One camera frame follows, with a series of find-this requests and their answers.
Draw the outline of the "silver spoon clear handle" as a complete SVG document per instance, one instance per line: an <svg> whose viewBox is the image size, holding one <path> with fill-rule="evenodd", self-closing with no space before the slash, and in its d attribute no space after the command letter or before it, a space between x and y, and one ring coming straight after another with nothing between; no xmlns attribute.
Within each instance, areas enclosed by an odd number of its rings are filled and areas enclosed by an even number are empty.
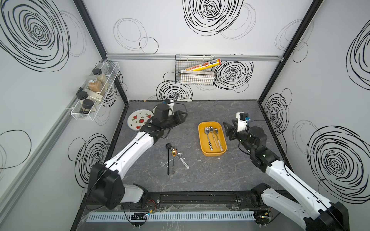
<svg viewBox="0 0 370 231"><path fill-rule="evenodd" d="M218 143L216 141L216 137L214 136L214 128L212 126L209 127L209 130L210 130L210 134L212 135L213 137L213 140L214 140L214 143L215 143L215 146L218 147Z"/></svg>

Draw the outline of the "checkered handle spoon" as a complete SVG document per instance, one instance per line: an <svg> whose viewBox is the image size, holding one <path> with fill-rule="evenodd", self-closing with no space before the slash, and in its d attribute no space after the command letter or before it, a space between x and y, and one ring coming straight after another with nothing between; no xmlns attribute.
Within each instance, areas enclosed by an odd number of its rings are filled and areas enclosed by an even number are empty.
<svg viewBox="0 0 370 231"><path fill-rule="evenodd" d="M209 138L209 133L210 133L210 129L209 129L209 127L205 127L205 128L204 128L204 132L205 132L205 134L206 134L206 136L207 136L209 149L210 149L210 151L212 151L212 150L213 150L213 146L212 146L211 140L210 140L210 138Z"/></svg>

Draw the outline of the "gold bowl spoon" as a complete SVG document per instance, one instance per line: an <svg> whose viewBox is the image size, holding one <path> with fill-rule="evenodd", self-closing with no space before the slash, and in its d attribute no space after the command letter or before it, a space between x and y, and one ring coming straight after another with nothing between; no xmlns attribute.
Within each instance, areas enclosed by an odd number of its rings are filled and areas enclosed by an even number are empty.
<svg viewBox="0 0 370 231"><path fill-rule="evenodd" d="M174 163L175 163L175 158L177 156L177 149L175 147L171 147L171 154L172 154L172 175L175 174L175 167L174 167Z"/></svg>

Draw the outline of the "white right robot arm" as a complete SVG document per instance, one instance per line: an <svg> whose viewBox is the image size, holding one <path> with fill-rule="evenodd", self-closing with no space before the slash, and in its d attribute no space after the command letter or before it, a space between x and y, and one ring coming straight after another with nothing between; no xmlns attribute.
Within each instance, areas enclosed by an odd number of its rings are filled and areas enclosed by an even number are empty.
<svg viewBox="0 0 370 231"><path fill-rule="evenodd" d="M265 183L252 189L257 205L272 207L294 221L305 231L348 231L349 212L340 202L333 203L295 175L274 152L266 147L267 135L260 127L239 129L239 122L223 123L230 140L238 140L252 163L273 178L294 198L279 194Z"/></svg>

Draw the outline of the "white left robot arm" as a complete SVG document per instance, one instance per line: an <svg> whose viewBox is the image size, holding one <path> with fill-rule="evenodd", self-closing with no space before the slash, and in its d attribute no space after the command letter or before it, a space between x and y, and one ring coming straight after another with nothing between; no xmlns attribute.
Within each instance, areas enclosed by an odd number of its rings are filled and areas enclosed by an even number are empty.
<svg viewBox="0 0 370 231"><path fill-rule="evenodd" d="M121 203L138 203L145 188L124 184L123 179L131 166L151 148L166 130L184 123L188 111L174 110L176 102L166 100L153 108L154 115L143 125L134 139L118 154L103 164L93 165L88 183L88 195L107 209Z"/></svg>

